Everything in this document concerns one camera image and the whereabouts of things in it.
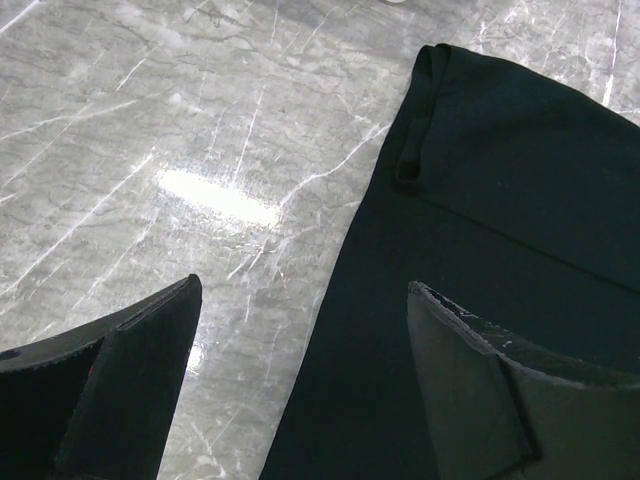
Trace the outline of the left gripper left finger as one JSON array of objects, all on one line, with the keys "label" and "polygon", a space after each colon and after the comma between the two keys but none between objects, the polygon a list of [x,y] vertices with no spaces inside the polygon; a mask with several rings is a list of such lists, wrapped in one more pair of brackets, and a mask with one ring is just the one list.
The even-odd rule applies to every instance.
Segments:
[{"label": "left gripper left finger", "polygon": [[202,305],[197,275],[1,354],[4,479],[157,477]]}]

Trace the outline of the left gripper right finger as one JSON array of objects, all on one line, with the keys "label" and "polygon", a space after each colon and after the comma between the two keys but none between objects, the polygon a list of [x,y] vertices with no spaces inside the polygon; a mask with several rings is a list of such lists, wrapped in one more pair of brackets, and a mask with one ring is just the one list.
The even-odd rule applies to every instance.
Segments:
[{"label": "left gripper right finger", "polygon": [[411,349],[443,479],[635,479],[639,378],[553,353],[408,287]]}]

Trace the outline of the black t shirt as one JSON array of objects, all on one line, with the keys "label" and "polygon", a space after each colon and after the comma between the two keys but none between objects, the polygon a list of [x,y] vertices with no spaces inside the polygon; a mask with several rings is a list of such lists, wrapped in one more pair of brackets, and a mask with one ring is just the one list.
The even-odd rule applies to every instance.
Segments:
[{"label": "black t shirt", "polygon": [[413,282],[639,378],[638,128],[515,63],[422,48],[263,478],[443,479],[407,324]]}]

